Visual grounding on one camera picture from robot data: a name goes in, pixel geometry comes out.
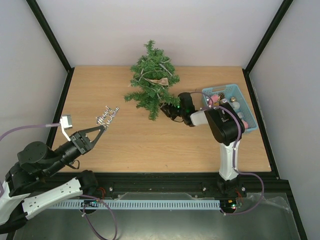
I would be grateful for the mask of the burlap bow ornament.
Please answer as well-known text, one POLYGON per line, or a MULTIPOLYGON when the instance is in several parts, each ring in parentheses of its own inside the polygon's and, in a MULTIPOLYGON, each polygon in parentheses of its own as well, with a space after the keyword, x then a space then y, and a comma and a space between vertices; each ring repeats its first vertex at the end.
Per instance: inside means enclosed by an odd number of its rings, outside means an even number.
POLYGON ((161 86, 169 86, 169 80, 167 77, 163 77, 161 79, 146 78, 145 80, 148 81, 149 83, 152 83, 152 84, 157 84, 157 85, 161 85, 161 86))

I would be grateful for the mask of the small green christmas tree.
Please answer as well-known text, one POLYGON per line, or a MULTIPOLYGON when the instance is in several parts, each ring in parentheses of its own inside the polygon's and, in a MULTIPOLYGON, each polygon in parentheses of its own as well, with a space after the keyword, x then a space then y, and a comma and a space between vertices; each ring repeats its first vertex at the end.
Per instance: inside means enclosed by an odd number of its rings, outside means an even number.
POLYGON ((144 44, 146 54, 130 68, 132 78, 129 85, 137 90, 124 95, 126 102, 135 101, 136 108, 149 111, 151 121, 158 118, 161 107, 166 104, 175 107, 180 104, 179 97, 170 93, 170 88, 180 82, 180 77, 171 58, 155 44, 152 39, 144 44))

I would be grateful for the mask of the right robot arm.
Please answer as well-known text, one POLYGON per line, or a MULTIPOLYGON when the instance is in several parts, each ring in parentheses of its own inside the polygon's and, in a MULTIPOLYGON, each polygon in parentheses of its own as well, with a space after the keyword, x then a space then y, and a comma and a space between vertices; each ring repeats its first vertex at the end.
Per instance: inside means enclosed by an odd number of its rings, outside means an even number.
POLYGON ((223 196, 231 195, 239 187, 238 150, 245 124, 228 102, 211 104, 196 110, 191 94, 178 95, 178 106, 163 103, 162 112, 171 120, 177 117, 189 127, 209 125, 214 139, 220 146, 220 167, 216 181, 217 191, 223 196))

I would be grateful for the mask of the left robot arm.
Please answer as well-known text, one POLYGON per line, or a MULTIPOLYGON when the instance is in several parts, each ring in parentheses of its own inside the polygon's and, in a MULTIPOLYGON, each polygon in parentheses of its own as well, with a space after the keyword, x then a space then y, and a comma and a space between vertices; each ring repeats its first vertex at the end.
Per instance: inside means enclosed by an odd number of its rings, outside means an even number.
POLYGON ((78 157, 91 151, 105 132, 100 125, 73 133, 67 142, 52 150, 41 141, 28 144, 17 154, 18 161, 9 170, 0 190, 0 232, 7 234, 22 228, 45 209, 64 200, 91 195, 98 181, 91 170, 84 170, 66 183, 32 196, 64 167, 73 167, 78 157))

